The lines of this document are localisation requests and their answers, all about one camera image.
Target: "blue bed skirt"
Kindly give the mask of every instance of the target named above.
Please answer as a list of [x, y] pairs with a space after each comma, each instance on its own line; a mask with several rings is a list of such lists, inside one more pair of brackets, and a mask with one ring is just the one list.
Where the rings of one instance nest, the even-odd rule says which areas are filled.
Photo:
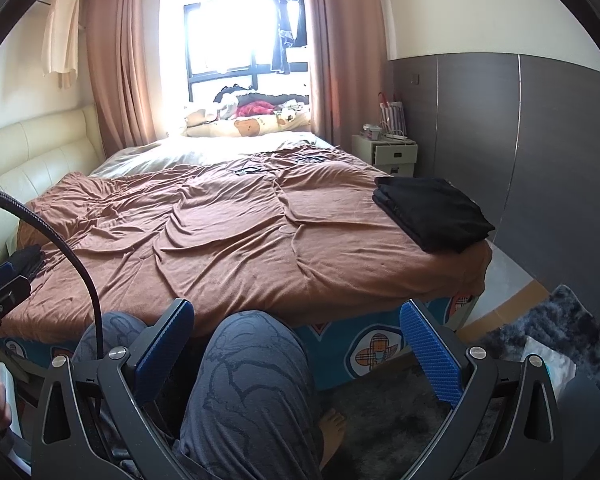
[[[429, 301], [428, 309], [444, 325], [474, 298], [456, 296]], [[315, 383], [328, 390], [369, 373], [404, 347], [400, 332], [400, 306], [389, 312], [367, 314], [324, 324], [301, 326], [296, 333], [309, 356]], [[54, 357], [71, 357], [77, 342], [45, 344], [19, 338], [0, 338], [0, 346], [38, 366], [49, 368]]]

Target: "red clothing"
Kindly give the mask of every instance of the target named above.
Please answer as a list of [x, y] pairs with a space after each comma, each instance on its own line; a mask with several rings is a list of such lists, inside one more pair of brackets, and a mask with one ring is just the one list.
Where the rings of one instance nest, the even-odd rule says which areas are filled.
[[238, 117], [250, 117], [254, 115], [271, 115], [274, 105], [266, 101], [254, 101], [248, 105], [240, 106], [236, 112]]

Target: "pillow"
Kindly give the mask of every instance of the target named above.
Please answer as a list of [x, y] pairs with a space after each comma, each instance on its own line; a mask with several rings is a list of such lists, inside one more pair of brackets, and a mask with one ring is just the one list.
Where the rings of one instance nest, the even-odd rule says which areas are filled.
[[311, 113], [309, 108], [299, 112], [283, 109], [273, 115], [241, 117], [235, 120], [215, 121], [187, 128], [187, 137], [257, 137], [274, 132], [309, 130]]
[[218, 106], [214, 103], [211, 105], [198, 105], [187, 107], [185, 120], [187, 128], [199, 126], [200, 124], [210, 123], [218, 118]]

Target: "gray pajama pants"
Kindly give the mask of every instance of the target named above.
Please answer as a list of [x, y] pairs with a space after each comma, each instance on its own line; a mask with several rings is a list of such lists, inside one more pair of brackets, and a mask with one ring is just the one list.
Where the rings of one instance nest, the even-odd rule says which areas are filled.
[[[146, 325], [128, 314], [103, 316], [105, 352], [129, 347]], [[93, 325], [74, 361], [93, 360]], [[213, 334], [189, 397], [174, 455], [193, 479], [321, 479], [320, 416], [307, 357], [296, 335], [268, 314], [241, 312]], [[106, 405], [102, 425], [120, 466], [140, 476]]]

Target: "drawer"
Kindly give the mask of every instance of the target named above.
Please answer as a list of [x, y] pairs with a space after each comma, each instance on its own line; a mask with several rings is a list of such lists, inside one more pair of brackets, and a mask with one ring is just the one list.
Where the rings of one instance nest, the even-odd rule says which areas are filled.
[[415, 164], [418, 158], [418, 145], [376, 146], [374, 166], [386, 164]]
[[415, 164], [376, 164], [375, 168], [395, 176], [413, 176]]

